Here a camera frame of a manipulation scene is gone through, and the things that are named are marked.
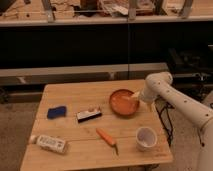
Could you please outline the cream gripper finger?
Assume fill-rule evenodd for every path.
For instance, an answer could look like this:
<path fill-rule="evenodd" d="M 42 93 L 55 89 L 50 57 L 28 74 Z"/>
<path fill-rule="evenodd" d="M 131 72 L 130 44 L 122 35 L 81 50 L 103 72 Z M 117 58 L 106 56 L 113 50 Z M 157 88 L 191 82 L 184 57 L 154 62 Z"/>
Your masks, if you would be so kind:
<path fill-rule="evenodd" d="M 140 95 L 140 91 L 137 91 L 131 95 L 131 98 L 137 100 L 139 98 L 139 95 Z"/>

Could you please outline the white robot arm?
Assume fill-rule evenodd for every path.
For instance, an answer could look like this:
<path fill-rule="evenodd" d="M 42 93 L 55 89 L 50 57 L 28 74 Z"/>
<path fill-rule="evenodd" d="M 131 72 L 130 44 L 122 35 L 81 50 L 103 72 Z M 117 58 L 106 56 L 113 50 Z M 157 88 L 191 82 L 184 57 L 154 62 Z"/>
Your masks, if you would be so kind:
<path fill-rule="evenodd" d="M 160 95 L 181 112 L 203 134 L 204 146 L 199 153 L 196 171 L 213 171 L 213 109 L 176 90 L 172 82 L 169 72 L 149 74 L 144 87 L 132 98 L 150 104 Z"/>

